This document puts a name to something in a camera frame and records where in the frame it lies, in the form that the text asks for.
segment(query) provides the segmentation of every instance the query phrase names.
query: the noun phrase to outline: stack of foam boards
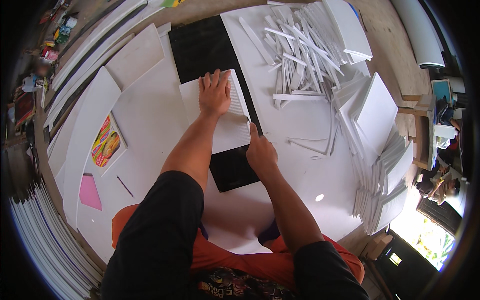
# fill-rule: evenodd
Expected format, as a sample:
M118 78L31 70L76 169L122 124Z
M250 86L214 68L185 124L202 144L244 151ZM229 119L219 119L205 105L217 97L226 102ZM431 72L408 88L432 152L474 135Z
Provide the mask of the stack of foam boards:
M343 0L324 0L323 4L349 63L371 60L373 55L367 36L350 4Z
M87 299L103 272L75 240L53 206L43 181L12 204L12 217L33 264L58 299Z
M333 100L342 132L348 140L360 182L353 215L373 234L403 209L407 187L402 180L413 161L413 145L398 134L398 108L382 79L357 73L333 88Z

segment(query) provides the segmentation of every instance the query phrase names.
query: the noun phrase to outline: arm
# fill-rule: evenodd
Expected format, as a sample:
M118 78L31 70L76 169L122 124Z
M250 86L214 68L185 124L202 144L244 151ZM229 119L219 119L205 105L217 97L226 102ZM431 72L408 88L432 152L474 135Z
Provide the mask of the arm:
M303 299L318 299L319 291L325 299L368 299L333 244L324 240L308 208L283 178L272 143L258 136L255 124L250 125L250 130L247 159L272 200L278 229L293 254L295 284Z
M102 281L102 299L183 299L190 291L193 245L218 118L230 106L229 73L201 78L200 116L168 156L156 183L118 238Z
M450 124L452 124L452 126L455 127L460 132L460 124L458 124L458 122L455 119L451 118Z
M323 241L324 237L312 214L280 173L272 143L264 136L258 136L255 124L250 124L250 130L247 159L267 189L278 229L288 249L294 254L305 245Z
M428 194L428 198L432 198L433 195L435 195L435 192L442 186L442 183L444 182L443 179L439 179L437 184L435 185L435 188Z
M213 133L220 116L230 107L230 83L227 71L220 78L217 69L210 84L210 73L205 74L205 82L198 79L200 86L200 116L183 134L178 144L167 157L160 174L167 171L180 171L190 175L200 184L203 191L207 186L208 167L212 157Z

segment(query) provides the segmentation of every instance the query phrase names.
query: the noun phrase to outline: table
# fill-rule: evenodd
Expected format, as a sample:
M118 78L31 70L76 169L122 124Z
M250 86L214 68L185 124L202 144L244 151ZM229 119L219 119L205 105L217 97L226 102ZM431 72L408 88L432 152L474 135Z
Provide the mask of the table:
M436 124L435 95L405 95L404 101L417 101L414 108L398 107L398 113L415 116L415 129L417 136L409 137L417 144L417 157L413 164L431 171L437 157L437 142L434 135Z

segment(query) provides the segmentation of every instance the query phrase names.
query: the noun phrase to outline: paper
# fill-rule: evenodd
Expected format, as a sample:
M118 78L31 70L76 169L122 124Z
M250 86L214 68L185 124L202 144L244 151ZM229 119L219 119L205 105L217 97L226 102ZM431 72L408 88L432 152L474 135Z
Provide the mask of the paper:
M247 122L247 120L250 120L250 115L235 70L231 71L228 80L231 84L230 98L232 102L228 112L220 117L216 125L212 154L250 144L250 127ZM180 93L187 112L188 122L191 125L200 115L198 80L180 85Z
M84 174L82 185L80 186L80 202L94 209L102 210L102 203L98 190L96 189L95 179L92 175Z

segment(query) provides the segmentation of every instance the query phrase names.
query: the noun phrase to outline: white cylinder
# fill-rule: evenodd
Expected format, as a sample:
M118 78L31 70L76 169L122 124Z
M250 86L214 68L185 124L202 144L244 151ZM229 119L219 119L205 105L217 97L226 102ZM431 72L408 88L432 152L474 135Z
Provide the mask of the white cylinder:
M420 68L445 67L433 25L418 0L391 0L407 30Z

